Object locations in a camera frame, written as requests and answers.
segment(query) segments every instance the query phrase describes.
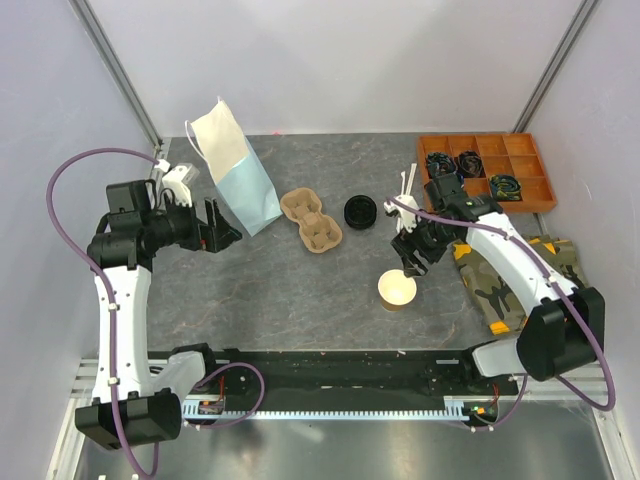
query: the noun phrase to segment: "wooden tray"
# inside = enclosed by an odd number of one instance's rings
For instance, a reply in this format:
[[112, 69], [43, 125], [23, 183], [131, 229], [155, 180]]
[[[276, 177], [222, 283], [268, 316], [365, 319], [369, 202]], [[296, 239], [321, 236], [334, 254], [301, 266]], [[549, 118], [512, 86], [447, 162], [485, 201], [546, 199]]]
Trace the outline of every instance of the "wooden tray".
[[522, 201], [498, 202], [505, 212], [545, 213], [558, 203], [530, 133], [425, 135], [418, 139], [416, 147], [429, 212], [433, 212], [433, 208], [424, 185], [431, 180], [426, 158], [432, 152], [447, 153], [456, 159], [461, 152], [473, 150], [480, 156], [485, 176], [464, 179], [464, 189], [470, 196], [490, 194], [488, 177], [492, 175], [505, 173], [516, 177], [522, 185]]

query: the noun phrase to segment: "white wall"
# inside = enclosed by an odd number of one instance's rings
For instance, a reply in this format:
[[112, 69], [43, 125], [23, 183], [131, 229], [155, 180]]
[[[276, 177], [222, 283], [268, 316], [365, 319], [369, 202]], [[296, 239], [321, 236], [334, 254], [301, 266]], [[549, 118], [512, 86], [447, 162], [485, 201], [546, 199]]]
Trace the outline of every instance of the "white wall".
[[90, 0], [159, 132], [510, 130], [579, 0]]
[[640, 448], [640, 3], [601, 2], [537, 112], [534, 134], [558, 197], [545, 216], [575, 240], [607, 302], [618, 411]]
[[[0, 477], [39, 479], [98, 326], [93, 277], [47, 217], [47, 181], [83, 150], [151, 146], [66, 1], [3, 3], [0, 64]], [[106, 183], [149, 172], [136, 159], [87, 162], [55, 198], [82, 246], [107, 209]]]

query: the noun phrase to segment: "bag handle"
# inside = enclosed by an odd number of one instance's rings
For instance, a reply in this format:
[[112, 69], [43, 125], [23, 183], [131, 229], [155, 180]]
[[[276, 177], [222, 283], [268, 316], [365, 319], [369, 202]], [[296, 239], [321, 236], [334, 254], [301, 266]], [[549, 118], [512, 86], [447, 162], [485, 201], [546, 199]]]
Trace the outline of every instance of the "bag handle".
[[200, 149], [196, 146], [195, 143], [193, 143], [193, 140], [191, 140], [191, 134], [189, 133], [189, 126], [190, 125], [191, 125], [191, 123], [189, 123], [189, 120], [185, 120], [184, 121], [184, 131], [187, 133], [187, 140], [189, 140], [189, 143], [191, 144], [193, 149], [196, 151], [196, 153], [200, 156], [200, 158], [203, 159], [206, 162], [207, 159], [204, 158], [204, 155], [202, 154]]

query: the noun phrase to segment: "camouflage roll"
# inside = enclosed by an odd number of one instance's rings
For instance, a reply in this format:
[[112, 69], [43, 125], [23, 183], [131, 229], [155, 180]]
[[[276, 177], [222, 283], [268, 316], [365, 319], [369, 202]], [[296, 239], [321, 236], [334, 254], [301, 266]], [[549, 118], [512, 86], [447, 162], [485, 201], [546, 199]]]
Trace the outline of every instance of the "camouflage roll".
[[[579, 288], [588, 286], [570, 240], [548, 235], [524, 238], [549, 265]], [[482, 255], [462, 242], [453, 244], [453, 258], [467, 290], [480, 307], [494, 335], [520, 330], [526, 315], [509, 286]]]

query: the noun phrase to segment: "white and blue bag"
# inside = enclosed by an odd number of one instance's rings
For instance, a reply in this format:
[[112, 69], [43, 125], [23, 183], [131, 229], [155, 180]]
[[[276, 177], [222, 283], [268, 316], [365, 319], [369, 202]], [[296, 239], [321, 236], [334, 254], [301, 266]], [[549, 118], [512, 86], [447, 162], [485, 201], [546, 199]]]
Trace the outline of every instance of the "white and blue bag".
[[191, 123], [198, 149], [207, 162], [220, 197], [252, 237], [282, 215], [276, 190], [253, 147], [227, 104], [218, 103], [206, 115]]

